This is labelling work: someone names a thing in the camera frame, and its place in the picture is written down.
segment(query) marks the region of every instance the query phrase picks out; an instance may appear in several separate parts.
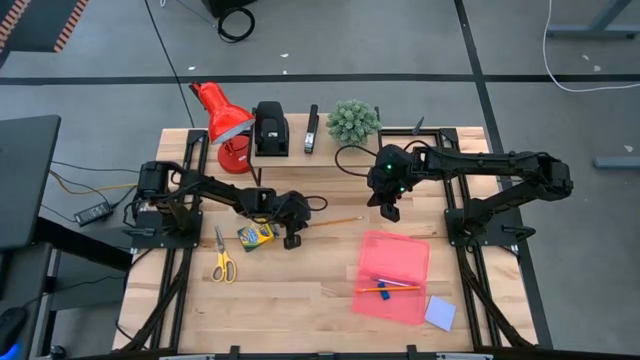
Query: red desk lamp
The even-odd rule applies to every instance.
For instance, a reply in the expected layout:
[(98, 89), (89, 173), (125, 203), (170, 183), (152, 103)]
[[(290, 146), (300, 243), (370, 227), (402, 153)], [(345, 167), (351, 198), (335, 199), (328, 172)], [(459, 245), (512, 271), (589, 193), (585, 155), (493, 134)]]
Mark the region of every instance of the red desk lamp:
[(231, 174), (249, 171), (249, 137), (239, 135), (255, 121), (245, 109), (227, 100), (220, 86), (209, 82), (192, 83), (191, 90), (198, 96), (209, 113), (209, 138), (212, 144), (222, 144), (218, 149), (218, 162)]

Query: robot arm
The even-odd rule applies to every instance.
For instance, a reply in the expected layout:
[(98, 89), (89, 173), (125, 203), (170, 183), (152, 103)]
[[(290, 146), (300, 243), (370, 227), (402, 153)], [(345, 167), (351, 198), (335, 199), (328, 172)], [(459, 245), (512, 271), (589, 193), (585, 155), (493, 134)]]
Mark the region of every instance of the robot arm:
[(569, 167), (547, 153), (464, 154), (448, 148), (414, 147), (408, 153), (395, 145), (380, 150), (367, 175), (373, 190), (367, 206), (380, 206), (380, 214), (400, 220), (397, 199), (422, 180), (450, 180), (458, 175), (517, 176), (523, 181), (484, 200), (471, 199), (465, 208), (464, 228), (474, 232), (495, 214), (535, 199), (555, 201), (571, 194)]
[[(181, 175), (180, 187), (169, 192), (171, 173)], [(301, 245), (296, 232), (306, 228), (312, 209), (307, 198), (296, 191), (277, 195), (268, 188), (238, 189), (214, 177), (194, 170), (185, 170), (174, 162), (150, 161), (142, 166), (136, 197), (155, 205), (163, 216), (175, 221), (177, 231), (189, 231), (188, 210), (175, 200), (183, 195), (200, 195), (226, 205), (253, 221), (275, 222), (286, 228), (284, 247), (293, 249)]]

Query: artificial plant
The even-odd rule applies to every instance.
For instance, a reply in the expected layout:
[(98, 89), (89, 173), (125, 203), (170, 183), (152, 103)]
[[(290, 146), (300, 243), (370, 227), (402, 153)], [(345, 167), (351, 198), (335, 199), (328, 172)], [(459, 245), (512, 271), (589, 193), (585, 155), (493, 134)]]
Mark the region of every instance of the artificial plant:
[(365, 145), (367, 138), (382, 125), (369, 104), (358, 101), (339, 101), (327, 121), (329, 134), (342, 145)]

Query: pink plastic container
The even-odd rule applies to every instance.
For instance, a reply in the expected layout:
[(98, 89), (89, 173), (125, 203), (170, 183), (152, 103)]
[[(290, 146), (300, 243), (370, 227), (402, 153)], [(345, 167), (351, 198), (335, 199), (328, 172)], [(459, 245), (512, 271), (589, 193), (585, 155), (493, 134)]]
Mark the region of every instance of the pink plastic container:
[[(428, 268), (426, 241), (381, 231), (366, 232), (360, 250), (353, 311), (406, 324), (424, 323)], [(376, 278), (409, 283), (420, 289), (390, 291), (389, 300), (383, 300), (378, 292), (356, 292), (359, 288), (377, 287)]]

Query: yellow crayon box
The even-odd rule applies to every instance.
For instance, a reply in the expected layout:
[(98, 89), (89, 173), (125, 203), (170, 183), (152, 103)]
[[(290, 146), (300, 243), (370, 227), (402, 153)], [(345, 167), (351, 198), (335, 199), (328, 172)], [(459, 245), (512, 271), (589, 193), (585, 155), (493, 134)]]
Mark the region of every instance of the yellow crayon box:
[(258, 246), (277, 238), (279, 235), (278, 229), (274, 224), (252, 223), (238, 230), (238, 238), (246, 252), (254, 250)]

